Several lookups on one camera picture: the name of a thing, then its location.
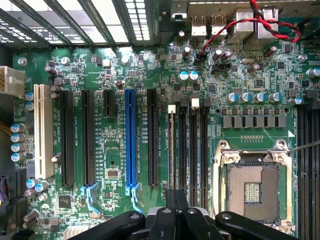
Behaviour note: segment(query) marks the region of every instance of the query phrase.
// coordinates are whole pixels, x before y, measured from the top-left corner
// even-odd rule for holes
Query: blue pcie slot
[[[136,160],[136,91],[126,89],[125,98],[125,159],[126,159],[126,186],[137,185],[137,160]]]

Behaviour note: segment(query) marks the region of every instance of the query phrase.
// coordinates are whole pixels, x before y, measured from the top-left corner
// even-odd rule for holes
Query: green circuit board
[[[44,71],[49,61],[54,62],[54,67],[61,72],[63,88],[72,91],[74,102],[74,162],[75,184],[73,187],[62,186],[61,166],[54,164],[54,176],[47,179],[49,188],[46,201],[38,200],[37,196],[29,198],[29,208],[39,210],[39,221],[34,227],[38,239],[63,239],[63,232],[69,225],[95,225],[104,222],[126,211],[132,211],[133,204],[129,196],[125,195],[126,185],[126,145],[125,145],[125,89],[136,90],[136,156],[137,156],[137,181],[140,184],[137,191],[137,207],[143,213],[148,210],[165,206],[164,185],[170,181],[169,167],[169,140],[168,140],[168,105],[175,105],[176,98],[190,100],[190,95],[203,99],[210,99],[211,107],[208,114],[207,142],[208,142],[208,204],[209,214],[214,215],[213,209],[213,178],[212,166],[217,144],[226,140],[232,149],[265,150],[272,149],[278,139],[285,140],[289,148],[296,146],[297,113],[295,108],[288,104],[288,90],[296,90],[296,96],[302,98],[305,89],[319,89],[319,83],[313,83],[306,71],[320,65],[316,51],[316,42],[299,42],[290,44],[277,41],[273,46],[278,48],[277,53],[265,58],[263,50],[244,50],[242,45],[213,43],[208,49],[207,61],[201,65],[194,65],[196,51],[201,44],[177,43],[173,41],[167,47],[151,48],[77,48],[77,49],[32,49],[16,50],[13,68],[24,71],[26,74],[26,92],[32,92],[34,84],[49,85],[48,74]],[[183,48],[191,46],[189,58],[182,58]],[[291,51],[285,52],[287,45]],[[211,56],[214,49],[229,50],[232,52],[228,60],[232,66],[231,71],[211,73],[213,61]],[[307,54],[308,60],[300,62],[300,54]],[[123,64],[122,57],[128,56],[129,63]],[[68,57],[70,64],[61,65],[61,58]],[[111,67],[97,66],[97,58],[110,59]],[[26,58],[27,65],[19,66],[17,60]],[[254,73],[246,72],[248,64],[242,64],[243,59],[254,59],[260,64],[260,70]],[[196,81],[180,81],[179,74],[183,71],[198,73]],[[115,81],[123,81],[122,87],[116,87]],[[103,90],[115,92],[116,111],[115,118],[103,117]],[[158,98],[158,185],[148,185],[148,108],[147,90],[156,89]],[[94,119],[95,119],[95,159],[96,182],[94,207],[101,212],[101,218],[92,217],[89,213],[84,196],[81,195],[83,182],[82,162],[82,117],[81,90],[94,91]],[[278,92],[281,100],[278,103],[230,103],[226,96],[230,93],[265,93],[266,95]],[[25,99],[14,101],[14,121],[26,121]],[[224,126],[224,117],[285,117],[283,127],[241,127]],[[61,152],[60,136],[60,102],[53,101],[53,144],[54,153]],[[196,132],[200,143],[200,129]],[[195,146],[190,145],[188,137],[189,128],[186,130],[186,163],[188,165],[189,152]],[[32,134],[27,135],[28,152],[34,153]],[[179,133],[174,134],[174,151],[179,152]],[[296,233],[297,225],[297,159],[291,155],[292,168],[292,219],[290,220],[292,234]],[[108,170],[117,170],[118,177],[112,179]],[[187,166],[186,184],[188,186],[189,166]],[[286,169],[279,167],[278,171],[278,218],[285,219],[287,212],[286,197]],[[201,207],[200,188],[197,189],[196,206]],[[59,196],[70,196],[71,201],[62,207]],[[52,227],[48,219],[59,218],[59,227]]]

